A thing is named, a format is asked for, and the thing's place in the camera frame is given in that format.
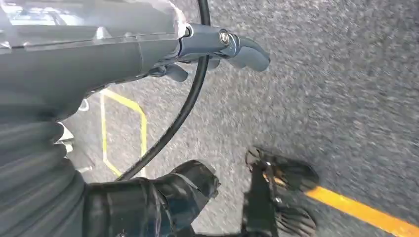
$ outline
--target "black cable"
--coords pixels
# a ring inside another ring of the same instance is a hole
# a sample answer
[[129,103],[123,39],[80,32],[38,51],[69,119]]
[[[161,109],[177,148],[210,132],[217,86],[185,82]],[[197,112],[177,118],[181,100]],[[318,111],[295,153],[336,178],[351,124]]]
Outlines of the black cable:
[[[199,12],[201,15],[201,24],[211,25],[210,19],[210,9],[208,7],[207,0],[198,0]],[[194,82],[192,83],[191,90],[189,91],[188,97],[186,98],[185,103],[180,109],[179,114],[176,119],[173,121],[171,126],[166,130],[164,135],[158,140],[157,143],[153,145],[151,149],[134,165],[132,165],[128,170],[126,170],[116,181],[128,180],[132,178],[135,174],[140,172],[157,154],[167,145],[167,143],[172,139],[175,133],[179,130],[182,124],[185,122],[188,115],[191,113],[195,102],[199,96],[202,85],[204,83],[205,75],[207,73],[208,62],[210,60],[209,56],[201,57],[198,60],[197,71],[195,73]]]

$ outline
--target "brake lever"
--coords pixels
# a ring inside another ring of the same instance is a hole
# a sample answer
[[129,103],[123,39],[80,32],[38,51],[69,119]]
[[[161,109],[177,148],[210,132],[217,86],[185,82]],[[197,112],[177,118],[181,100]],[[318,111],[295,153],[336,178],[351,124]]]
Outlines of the brake lever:
[[189,24],[188,33],[180,39],[178,60],[193,62],[206,55],[215,61],[215,67],[226,59],[236,68],[249,67],[258,72],[266,70],[271,62],[269,53],[247,37],[224,28]]

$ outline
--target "yellow road marking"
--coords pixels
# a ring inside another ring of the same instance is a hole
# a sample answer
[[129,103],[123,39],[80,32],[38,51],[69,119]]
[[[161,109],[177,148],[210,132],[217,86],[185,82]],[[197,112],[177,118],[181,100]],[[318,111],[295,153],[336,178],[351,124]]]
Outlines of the yellow road marking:
[[116,175],[120,176],[122,173],[108,160],[107,142],[106,142],[106,118],[105,118],[105,98],[100,94],[100,120],[102,123],[102,160],[103,163]]
[[[103,152],[103,162],[108,166],[115,174],[118,176],[121,175],[121,172],[113,166],[107,159],[107,141],[106,141],[106,118],[105,118],[105,100],[104,96],[107,96],[122,105],[129,107],[130,109],[140,113],[141,115],[141,156],[143,156],[147,151],[147,117],[142,110],[142,108],[134,101],[125,98],[115,92],[112,92],[108,89],[100,91],[100,108],[101,108],[101,120],[102,120],[102,152]],[[145,177],[146,172],[145,168],[141,170],[141,176]]]
[[419,237],[418,227],[320,186],[306,195],[394,236]]

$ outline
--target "gray asphalt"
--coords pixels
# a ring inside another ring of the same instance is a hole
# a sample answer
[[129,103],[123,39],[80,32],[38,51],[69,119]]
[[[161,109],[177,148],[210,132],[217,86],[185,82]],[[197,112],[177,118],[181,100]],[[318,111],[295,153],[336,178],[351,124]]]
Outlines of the gray asphalt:
[[[193,0],[174,1],[195,21]],[[210,0],[215,25],[259,42],[271,53],[264,73],[223,63],[208,73],[197,105],[147,167],[161,176],[192,159],[211,163],[220,195],[194,223],[198,232],[240,226],[252,144],[313,164],[322,186],[419,225],[419,1]],[[170,125],[191,78],[143,79],[111,88],[139,103],[149,120],[149,147]],[[89,157],[89,181],[115,178],[101,163],[99,100],[67,121],[72,156]],[[108,157],[119,169],[139,156],[139,115],[106,100]],[[311,208],[320,237],[391,236],[330,207]]]

